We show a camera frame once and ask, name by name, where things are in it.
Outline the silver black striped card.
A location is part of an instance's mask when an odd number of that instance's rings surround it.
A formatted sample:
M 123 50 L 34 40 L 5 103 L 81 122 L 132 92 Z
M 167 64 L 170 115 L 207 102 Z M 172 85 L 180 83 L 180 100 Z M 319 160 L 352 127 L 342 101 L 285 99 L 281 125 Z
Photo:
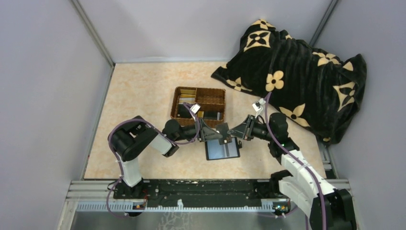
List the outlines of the silver black striped card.
M 232 138 L 228 134 L 228 131 L 229 131 L 228 123 L 218 124 L 218 125 L 216 125 L 215 129 L 219 134 L 222 135 L 222 137 L 218 140 L 220 145 L 231 143 Z

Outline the black leather card holder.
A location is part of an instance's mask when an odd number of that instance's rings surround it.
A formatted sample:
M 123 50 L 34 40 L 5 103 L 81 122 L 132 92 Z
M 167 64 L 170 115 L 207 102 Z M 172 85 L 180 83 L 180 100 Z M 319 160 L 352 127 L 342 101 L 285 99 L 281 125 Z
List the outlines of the black leather card holder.
M 208 161 L 232 159 L 240 157 L 242 142 L 237 138 L 231 138 L 231 142 L 220 144 L 218 140 L 205 142 L 205 153 Z

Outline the gold credit card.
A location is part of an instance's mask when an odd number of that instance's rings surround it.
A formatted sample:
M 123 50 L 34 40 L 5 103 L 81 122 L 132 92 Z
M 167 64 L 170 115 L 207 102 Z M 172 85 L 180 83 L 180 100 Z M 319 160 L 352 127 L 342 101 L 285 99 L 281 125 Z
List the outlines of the gold credit card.
M 199 111 L 197 113 L 198 118 L 204 118 L 204 111 Z

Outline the brown wicker divided basket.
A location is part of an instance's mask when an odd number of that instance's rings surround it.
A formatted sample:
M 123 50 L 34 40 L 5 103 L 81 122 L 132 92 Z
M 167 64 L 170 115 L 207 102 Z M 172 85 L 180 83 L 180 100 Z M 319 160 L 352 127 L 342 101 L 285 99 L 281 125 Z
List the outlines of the brown wicker divided basket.
M 194 118 L 185 107 L 197 105 L 193 112 L 209 127 L 224 123 L 226 116 L 226 91 L 218 88 L 178 86 L 174 90 L 170 117 L 181 126 L 194 124 Z

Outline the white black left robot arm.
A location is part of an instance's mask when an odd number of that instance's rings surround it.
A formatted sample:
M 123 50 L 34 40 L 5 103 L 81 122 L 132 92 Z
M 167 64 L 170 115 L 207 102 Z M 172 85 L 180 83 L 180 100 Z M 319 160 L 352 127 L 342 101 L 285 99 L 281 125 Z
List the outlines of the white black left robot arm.
M 147 147 L 170 157 L 180 145 L 222 138 L 223 135 L 209 127 L 202 118 L 197 118 L 193 125 L 188 126 L 181 126 L 176 119 L 170 119 L 160 131 L 141 116 L 120 123 L 107 137 L 109 148 L 119 163 L 119 178 L 130 188 L 142 181 L 138 157 Z

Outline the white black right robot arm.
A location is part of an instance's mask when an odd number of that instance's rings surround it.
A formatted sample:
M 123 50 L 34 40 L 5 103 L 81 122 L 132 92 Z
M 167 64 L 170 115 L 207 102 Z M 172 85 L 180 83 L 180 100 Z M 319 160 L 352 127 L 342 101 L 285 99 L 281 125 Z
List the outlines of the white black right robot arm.
M 248 115 L 228 134 L 243 140 L 268 141 L 270 154 L 285 169 L 271 174 L 271 188 L 290 198 L 307 217 L 313 230 L 355 230 L 357 223 L 352 196 L 329 183 L 305 159 L 290 138 L 286 116 L 273 113 L 264 123 Z

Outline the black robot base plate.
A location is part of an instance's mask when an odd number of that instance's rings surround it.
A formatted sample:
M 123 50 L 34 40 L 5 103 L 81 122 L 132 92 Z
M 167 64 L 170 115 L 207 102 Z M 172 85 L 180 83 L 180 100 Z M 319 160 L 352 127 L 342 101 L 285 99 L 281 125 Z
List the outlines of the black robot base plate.
M 291 200 L 276 192 L 268 179 L 144 179 L 133 188 L 124 182 L 109 188 L 115 199 L 140 199 L 146 207 L 292 209 Z

